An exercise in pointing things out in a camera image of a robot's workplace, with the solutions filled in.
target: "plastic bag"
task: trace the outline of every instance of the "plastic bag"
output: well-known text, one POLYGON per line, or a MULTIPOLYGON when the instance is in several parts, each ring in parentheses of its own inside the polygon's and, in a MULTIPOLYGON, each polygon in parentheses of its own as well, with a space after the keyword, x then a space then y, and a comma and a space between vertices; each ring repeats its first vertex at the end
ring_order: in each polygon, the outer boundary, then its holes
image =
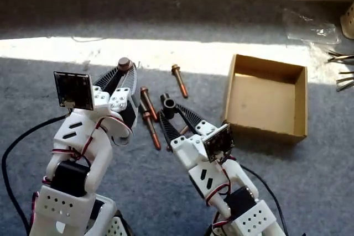
POLYGON ((283 22, 288 39, 322 44, 340 42, 336 26, 332 23, 317 22, 289 9, 283 10, 283 22))

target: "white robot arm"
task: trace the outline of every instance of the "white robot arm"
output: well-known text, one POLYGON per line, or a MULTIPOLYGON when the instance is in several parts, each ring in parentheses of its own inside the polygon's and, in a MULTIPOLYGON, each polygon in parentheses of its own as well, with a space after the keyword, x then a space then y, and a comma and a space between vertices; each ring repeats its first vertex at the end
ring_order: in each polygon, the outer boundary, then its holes
POLYGON ((112 160, 111 143, 127 145, 137 123, 136 67, 120 59, 95 86, 88 75, 54 75, 60 105, 73 111, 54 136, 30 236, 130 236, 115 202, 96 190, 112 160))
POLYGON ((230 155, 234 146, 230 125, 217 128, 167 94, 161 100, 159 119, 167 142, 207 206, 217 209, 210 235, 285 236, 272 211, 258 198, 255 185, 230 155), (193 133, 189 138, 169 122, 175 113, 193 133), (231 191, 234 184, 238 189, 231 191))

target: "brown cardboard tray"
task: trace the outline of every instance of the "brown cardboard tray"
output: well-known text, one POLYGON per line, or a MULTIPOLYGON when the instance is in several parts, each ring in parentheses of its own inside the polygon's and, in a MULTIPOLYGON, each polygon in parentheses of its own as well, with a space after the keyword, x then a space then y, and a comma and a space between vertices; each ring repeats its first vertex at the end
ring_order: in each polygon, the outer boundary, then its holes
POLYGON ((231 62, 224 120, 236 134, 295 144, 306 138, 307 69, 235 55, 231 62))

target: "ventilation hole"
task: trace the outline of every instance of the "ventilation hole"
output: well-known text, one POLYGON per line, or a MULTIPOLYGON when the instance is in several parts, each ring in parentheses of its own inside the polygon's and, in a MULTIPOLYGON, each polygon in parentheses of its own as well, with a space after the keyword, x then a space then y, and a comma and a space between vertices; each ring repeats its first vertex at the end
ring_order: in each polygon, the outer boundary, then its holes
POLYGON ((75 132, 72 132, 72 133, 70 133, 70 134, 64 135, 64 136, 63 136, 63 139, 72 138, 72 137, 74 137, 74 136, 76 136, 76 133, 75 133, 75 132))
POLYGON ((201 171, 200 179, 201 179, 201 180, 204 180, 204 179, 205 179, 205 176, 206 176, 206 170, 204 169, 204 170, 201 171))
POLYGON ((206 184, 206 188, 210 189, 212 185, 212 178, 208 179, 208 183, 206 184))
POLYGON ((72 129, 72 128, 76 128, 76 127, 80 127, 80 126, 82 126, 82 123, 78 122, 76 124, 72 124, 71 126, 69 126, 69 128, 72 129))

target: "wire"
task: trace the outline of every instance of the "wire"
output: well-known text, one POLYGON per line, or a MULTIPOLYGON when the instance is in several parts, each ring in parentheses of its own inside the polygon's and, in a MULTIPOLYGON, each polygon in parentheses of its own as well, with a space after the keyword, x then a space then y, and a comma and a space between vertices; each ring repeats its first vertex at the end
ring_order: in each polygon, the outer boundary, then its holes
POLYGON ((32 127, 30 130, 26 131, 25 133, 23 133, 22 135, 20 135, 4 152, 3 156, 2 156, 2 160, 1 160, 1 170, 2 170, 2 176, 4 178, 4 183, 5 183, 5 188, 6 188, 6 191, 7 191, 7 194, 8 196, 10 197, 10 200, 11 202, 13 203, 17 213, 19 214, 21 220, 22 220, 22 223, 25 227, 25 230, 27 232, 27 234, 29 234, 30 232, 30 226, 29 226, 29 223, 28 223, 28 220, 23 212, 23 210, 21 209, 21 206, 19 205, 19 203, 17 202, 16 198, 15 198, 15 195, 13 194, 13 191, 12 191, 12 188, 11 188, 11 185, 10 185, 10 182, 9 182, 9 176, 8 176, 8 173, 7 173, 7 168, 6 168, 6 160, 7 160, 7 157, 8 155, 10 154, 10 152, 14 149, 14 147, 22 140, 24 139, 25 137, 27 137, 28 135, 30 135, 31 133, 35 132, 36 130, 46 126, 46 125, 49 125, 49 124, 52 124, 52 123, 55 123, 57 121, 60 121, 60 120, 63 120, 64 118, 66 118, 67 115, 64 115, 64 116, 59 116, 59 117, 55 117, 55 118, 52 118, 52 119, 49 119, 41 124, 38 124, 36 125, 35 127, 32 127))
POLYGON ((270 195, 274 199, 275 204, 277 205, 277 209, 278 209, 278 212, 279 212, 280 221, 282 222, 282 225, 283 225, 284 233, 285 233, 286 236, 289 236, 288 227, 287 227, 287 225, 285 223, 285 219, 284 219, 284 216, 283 216, 282 208, 280 207, 280 204, 278 202, 277 197, 275 196, 273 191, 270 189, 270 187, 268 186, 267 182, 264 181, 257 173, 255 173, 251 169, 247 168, 246 166, 243 166, 242 164, 240 164, 240 166, 244 170, 248 171, 250 174, 253 174, 259 181, 261 181, 261 183, 264 185, 265 189, 267 189, 267 191, 270 193, 270 195))

